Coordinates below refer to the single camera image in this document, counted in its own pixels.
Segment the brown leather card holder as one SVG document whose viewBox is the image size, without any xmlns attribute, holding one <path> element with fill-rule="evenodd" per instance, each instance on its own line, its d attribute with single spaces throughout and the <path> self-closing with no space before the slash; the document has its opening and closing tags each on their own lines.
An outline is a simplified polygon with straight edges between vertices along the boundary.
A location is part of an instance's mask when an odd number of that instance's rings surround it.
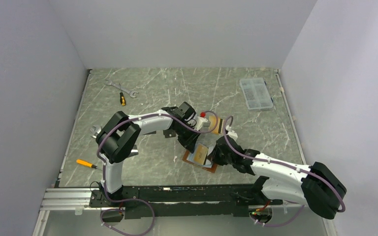
<svg viewBox="0 0 378 236">
<path fill-rule="evenodd" d="M 213 149 L 213 147 L 207 147 L 206 145 L 197 143 L 194 153 L 187 150 L 182 160 L 203 170 L 215 173 L 218 165 L 212 161 Z"/>
</svg>

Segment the orange credit card stack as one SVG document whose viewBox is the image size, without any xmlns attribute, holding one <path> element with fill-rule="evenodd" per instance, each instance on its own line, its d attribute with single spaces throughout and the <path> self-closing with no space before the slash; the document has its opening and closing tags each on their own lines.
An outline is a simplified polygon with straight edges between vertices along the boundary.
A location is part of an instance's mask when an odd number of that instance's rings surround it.
<svg viewBox="0 0 378 236">
<path fill-rule="evenodd" d="M 209 116 L 209 121 L 211 123 L 210 127 L 214 128 L 211 132 L 216 135 L 220 135 L 223 132 L 223 119 L 215 116 Z"/>
</svg>

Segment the black card with chip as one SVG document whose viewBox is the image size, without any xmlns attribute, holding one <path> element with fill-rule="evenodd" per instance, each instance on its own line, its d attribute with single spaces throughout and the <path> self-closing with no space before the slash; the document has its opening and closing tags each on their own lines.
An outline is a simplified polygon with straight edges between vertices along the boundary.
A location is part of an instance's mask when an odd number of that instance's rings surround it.
<svg viewBox="0 0 378 236">
<path fill-rule="evenodd" d="M 163 130 L 163 135 L 165 138 L 174 138 L 176 137 L 176 132 L 172 129 Z"/>
</svg>

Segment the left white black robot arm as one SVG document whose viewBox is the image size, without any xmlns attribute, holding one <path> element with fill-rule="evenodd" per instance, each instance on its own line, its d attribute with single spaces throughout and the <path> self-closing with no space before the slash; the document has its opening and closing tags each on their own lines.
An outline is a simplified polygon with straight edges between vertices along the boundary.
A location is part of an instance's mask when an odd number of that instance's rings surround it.
<svg viewBox="0 0 378 236">
<path fill-rule="evenodd" d="M 96 134 L 98 145 L 96 154 L 103 162 L 102 180 L 99 183 L 103 192 L 102 200 L 114 207 L 121 202 L 124 161 L 132 156 L 135 143 L 140 136 L 157 131 L 173 131 L 179 143 L 188 151 L 195 151 L 196 140 L 202 133 L 202 125 L 195 121 L 196 112 L 187 102 L 179 107 L 163 107 L 143 115 L 127 115 L 116 112 L 106 125 Z"/>
</svg>

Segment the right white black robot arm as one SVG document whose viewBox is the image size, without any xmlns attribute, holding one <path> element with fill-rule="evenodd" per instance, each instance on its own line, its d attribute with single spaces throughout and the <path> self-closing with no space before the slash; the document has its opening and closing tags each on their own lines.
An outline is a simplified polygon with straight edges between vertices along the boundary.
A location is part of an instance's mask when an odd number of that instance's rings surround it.
<svg viewBox="0 0 378 236">
<path fill-rule="evenodd" d="M 325 219 L 345 211 L 345 186 L 320 162 L 294 164 L 272 158 L 258 150 L 243 149 L 234 139 L 223 136 L 209 154 L 212 162 L 230 165 L 238 172 L 256 176 L 249 196 L 257 204 L 284 200 L 309 207 Z"/>
</svg>

